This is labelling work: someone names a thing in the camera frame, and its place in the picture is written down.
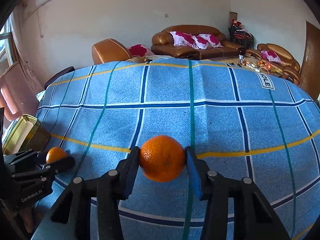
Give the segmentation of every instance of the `label tag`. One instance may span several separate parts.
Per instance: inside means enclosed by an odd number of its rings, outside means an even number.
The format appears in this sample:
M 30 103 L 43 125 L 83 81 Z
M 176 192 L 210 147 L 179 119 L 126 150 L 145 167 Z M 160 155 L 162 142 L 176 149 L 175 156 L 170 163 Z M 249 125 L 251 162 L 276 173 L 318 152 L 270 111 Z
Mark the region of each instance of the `label tag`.
M 264 73 L 256 73 L 256 74 L 258 75 L 263 88 L 275 90 L 273 82 L 268 75 Z

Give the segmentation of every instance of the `window frame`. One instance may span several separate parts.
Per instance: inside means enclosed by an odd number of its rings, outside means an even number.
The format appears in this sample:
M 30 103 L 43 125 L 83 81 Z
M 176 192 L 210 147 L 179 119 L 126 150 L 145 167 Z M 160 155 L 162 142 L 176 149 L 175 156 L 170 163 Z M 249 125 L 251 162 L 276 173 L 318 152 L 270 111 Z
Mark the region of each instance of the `window frame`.
M 19 60 L 17 50 L 14 44 L 13 35 L 10 28 L 9 19 L 7 19 L 4 25 L 4 32 L 0 34 L 0 40 L 5 40 L 4 47 L 0 51 L 0 58 L 7 53 L 7 60 L 9 67 Z

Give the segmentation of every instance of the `curtain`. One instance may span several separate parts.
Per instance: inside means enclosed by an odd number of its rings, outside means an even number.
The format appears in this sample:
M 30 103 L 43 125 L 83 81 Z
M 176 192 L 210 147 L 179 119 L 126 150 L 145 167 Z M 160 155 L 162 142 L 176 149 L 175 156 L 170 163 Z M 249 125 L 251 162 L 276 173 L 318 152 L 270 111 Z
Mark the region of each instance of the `curtain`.
M 13 40 L 17 49 L 18 57 L 20 58 L 20 64 L 23 72 L 26 76 L 28 84 L 34 94 L 37 94 L 44 90 L 44 87 L 40 84 L 36 76 L 34 75 L 32 68 L 29 66 L 29 62 L 25 60 L 26 51 L 24 46 L 27 44 L 22 43 L 21 30 L 22 25 L 23 8 L 21 5 L 15 7 L 9 17 L 10 28 L 13 36 Z

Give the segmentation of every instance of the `wooden door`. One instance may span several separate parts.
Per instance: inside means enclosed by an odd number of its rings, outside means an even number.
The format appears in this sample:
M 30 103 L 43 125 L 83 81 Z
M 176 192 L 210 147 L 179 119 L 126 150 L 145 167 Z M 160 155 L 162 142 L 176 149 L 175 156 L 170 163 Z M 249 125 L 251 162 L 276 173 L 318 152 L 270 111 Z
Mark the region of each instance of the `wooden door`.
M 320 93 L 320 30 L 309 22 L 300 74 L 300 87 L 317 100 Z

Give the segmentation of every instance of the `yellow stripe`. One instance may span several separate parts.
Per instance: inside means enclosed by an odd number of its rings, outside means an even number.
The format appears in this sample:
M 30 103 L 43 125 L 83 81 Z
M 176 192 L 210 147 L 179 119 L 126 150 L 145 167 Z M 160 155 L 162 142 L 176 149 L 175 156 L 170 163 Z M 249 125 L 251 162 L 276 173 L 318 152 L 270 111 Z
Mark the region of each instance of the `yellow stripe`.
M 302 144 L 308 140 L 310 140 L 311 138 L 317 136 L 320 133 L 320 130 L 314 132 L 311 136 L 308 136 L 306 138 L 303 138 L 299 141 L 295 141 L 292 143 L 288 143 L 287 147 L 294 147 L 297 146 L 299 144 Z M 56 135 L 56 134 L 51 134 L 53 137 L 61 139 L 61 140 L 66 140 L 69 142 L 73 142 L 73 143 L 77 143 L 83 146 L 88 146 L 88 143 L 83 142 L 83 141 L 79 141 L 79 140 L 75 140 L 72 138 L 68 138 L 68 137 L 63 137 L 60 135 Z M 96 148 L 96 149 L 103 149 L 103 150 L 110 150 L 110 151 L 116 151 L 116 152 L 126 152 L 129 153 L 130 150 L 128 148 L 121 148 L 121 147 L 113 147 L 113 146 L 105 146 L 105 145 L 100 145 L 100 144 L 91 144 L 92 148 Z M 202 159 L 205 157 L 239 157 L 239 156 L 247 156 L 247 155 L 256 155 L 256 154 L 262 154 L 262 153 L 269 153 L 269 152 L 274 152 L 274 151 L 279 151 L 279 150 L 283 150 L 284 149 L 284 145 L 279 145 L 279 146 L 275 146 L 275 147 L 270 147 L 270 148 L 265 148 L 265 149 L 257 149 L 257 150 L 252 150 L 248 153 L 242 151 L 242 152 L 206 152 L 206 153 L 201 153 L 199 155 L 197 155 L 198 159 Z
M 309 227 L 307 227 L 305 230 L 303 230 L 302 232 L 300 232 L 300 234 L 298 234 L 295 238 L 293 238 L 292 240 L 298 240 L 301 236 L 304 235 L 304 233 L 306 233 L 307 231 L 309 231 L 312 228 L 313 224 L 311 224 Z
M 129 68 L 129 67 L 135 67 L 135 66 L 136 66 L 136 65 L 123 66 L 123 67 L 119 67 L 119 68 L 114 69 L 114 71 L 116 71 L 116 70 L 121 70 L 121 69 L 125 69 L 125 68 Z M 97 76 L 97 75 L 109 73 L 109 72 L 111 72 L 111 71 L 112 71 L 112 69 L 106 70 L 106 71 L 101 71 L 101 72 L 93 73 L 92 75 L 86 75 L 86 76 L 82 76 L 82 77 L 77 77 L 77 78 L 73 78 L 73 79 L 68 79 L 68 80 L 60 81 L 60 82 L 57 82 L 57 83 L 52 83 L 52 84 L 50 84 L 49 86 L 53 86 L 53 85 L 57 85 L 57 84 L 62 84 L 62 83 L 67 83 L 67 82 L 69 82 L 70 80 L 71 80 L 71 81 L 75 81 L 75 80 L 80 80 L 80 79 L 88 78 L 88 77 L 90 77 L 90 76 Z
M 290 148 L 290 147 L 302 144 L 302 143 L 310 140 L 311 138 L 315 137 L 319 133 L 320 133 L 320 130 L 314 132 L 311 136 L 303 138 L 299 141 L 288 143 L 287 147 Z M 202 159 L 205 157 L 239 157 L 239 156 L 247 156 L 247 155 L 256 155 L 256 154 L 261 154 L 261 153 L 269 153 L 269 152 L 279 151 L 279 150 L 283 150 L 283 149 L 284 149 L 284 145 L 279 145 L 279 146 L 265 148 L 265 149 L 251 150 L 248 153 L 244 152 L 244 151 L 241 151 L 241 152 L 206 152 L 206 153 L 201 153 L 201 154 L 197 155 L 197 157 L 198 157 L 198 159 Z
M 126 68 L 131 68 L 131 67 L 144 66 L 145 64 L 146 63 L 127 65 L 127 66 L 116 68 L 116 69 L 114 69 L 114 71 L 121 70 L 121 69 L 126 69 Z M 196 65 L 193 65 L 192 67 L 198 67 L 198 66 L 202 66 L 202 65 L 215 66 L 215 67 L 228 67 L 226 65 L 210 64 L 210 63 L 196 64 Z M 153 64 L 151 63 L 150 66 L 167 66 L 167 67 L 188 68 L 188 66 L 185 66 L 185 65 L 167 64 L 167 63 L 153 63 Z M 111 72 L 111 70 L 101 71 L 101 72 L 93 73 L 92 75 L 86 75 L 86 76 L 82 76 L 82 77 L 73 78 L 73 79 L 71 79 L 71 81 L 76 81 L 76 80 L 88 78 L 90 76 L 97 76 L 97 75 L 106 74 L 106 73 L 110 73 L 110 72 Z M 56 82 L 56 83 L 52 83 L 49 86 L 58 85 L 58 84 L 62 84 L 62 83 L 68 83 L 69 81 L 70 81 L 70 79 L 64 80 L 64 81 L 60 81 L 60 82 Z
M 56 134 L 53 134 L 53 133 L 51 135 L 53 137 L 61 139 L 61 140 L 77 143 L 77 144 L 80 144 L 80 145 L 83 145 L 83 146 L 88 146 L 87 142 L 75 140 L 75 139 L 68 138 L 68 137 L 63 137 L 63 136 L 56 135 Z M 105 145 L 93 144 L 93 143 L 91 144 L 90 147 L 96 148 L 96 149 L 102 149 L 102 150 L 115 151 L 115 152 L 125 152 L 125 153 L 129 153 L 130 152 L 130 149 L 128 149 L 128 148 L 112 147 L 112 146 L 105 146 Z

